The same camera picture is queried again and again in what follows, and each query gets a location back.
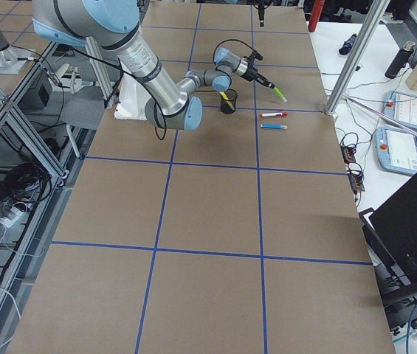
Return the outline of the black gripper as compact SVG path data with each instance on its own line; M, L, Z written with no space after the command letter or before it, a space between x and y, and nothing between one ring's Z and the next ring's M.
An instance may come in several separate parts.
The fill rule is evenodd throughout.
M248 82L255 81L259 84L261 84L264 87L271 88L272 82L269 81L266 77L264 77L262 74L258 72L258 70L253 67L249 66L246 71L241 75L243 79L245 79Z
M268 6L269 6L269 1L267 0L254 0L254 8L258 11L260 27L264 27L265 10Z

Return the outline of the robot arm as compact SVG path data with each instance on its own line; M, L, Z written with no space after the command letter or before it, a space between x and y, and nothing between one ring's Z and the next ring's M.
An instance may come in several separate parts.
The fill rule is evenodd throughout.
M34 1L32 21L35 32L48 41L85 46L93 37L102 49L114 52L151 95L145 116L156 128L197 129L203 107L194 92L202 86L226 91L234 74L270 89L275 86L253 66L262 58L257 51L241 58L223 47L213 56L214 70L192 70L175 83L142 36L136 1Z

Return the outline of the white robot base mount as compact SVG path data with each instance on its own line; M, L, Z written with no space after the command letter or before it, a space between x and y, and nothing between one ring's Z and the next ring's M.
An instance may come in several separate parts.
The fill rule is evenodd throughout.
M124 74L114 117L119 120L146 121L145 106L151 98L134 78Z

